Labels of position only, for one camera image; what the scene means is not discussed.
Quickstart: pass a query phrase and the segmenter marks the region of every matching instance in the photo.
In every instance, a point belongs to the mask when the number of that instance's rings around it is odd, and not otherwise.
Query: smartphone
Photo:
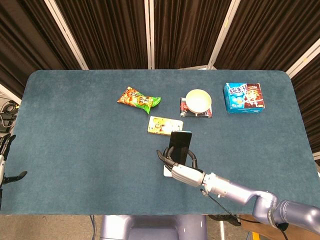
[[[173,146],[174,150],[171,159],[179,164],[185,165],[191,142],[191,131],[172,131],[169,149]]]

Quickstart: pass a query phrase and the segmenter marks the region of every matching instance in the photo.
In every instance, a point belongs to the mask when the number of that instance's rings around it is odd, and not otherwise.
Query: green snack bag
[[[150,109],[161,102],[161,97],[144,96],[134,88],[128,86],[117,103],[127,104],[144,109],[148,114]]]

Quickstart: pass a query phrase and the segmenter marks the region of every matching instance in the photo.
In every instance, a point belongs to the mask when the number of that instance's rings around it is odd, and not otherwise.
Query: floor
[[[96,237],[102,216],[95,216]],[[220,224],[207,218],[208,240],[220,240]],[[225,240],[245,240],[248,231],[224,222]],[[0,240],[91,240],[93,227],[83,215],[0,215]]]

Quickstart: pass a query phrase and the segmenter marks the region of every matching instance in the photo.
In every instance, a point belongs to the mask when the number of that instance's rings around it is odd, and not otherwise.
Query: curtain
[[[22,97],[39,69],[79,69],[45,2],[0,1],[0,83]]]
[[[319,0],[242,0],[214,66],[288,70],[320,38]]]
[[[207,65],[231,0],[154,0],[156,69]]]
[[[89,69],[147,69],[144,0],[56,0]]]
[[[320,152],[320,54],[291,81],[311,150]]]

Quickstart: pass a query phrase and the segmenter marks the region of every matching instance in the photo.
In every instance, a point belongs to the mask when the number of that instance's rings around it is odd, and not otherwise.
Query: blue tablecloth
[[[260,83],[265,110],[228,114],[226,82]],[[39,70],[27,82],[6,163],[1,214],[222,214],[199,188],[163,176],[149,115],[117,103],[127,86],[162,97],[150,116],[178,119],[205,172],[319,206],[320,182],[289,77],[259,70]],[[203,89],[212,118],[180,118],[180,97]],[[219,200],[249,214],[253,200]]]

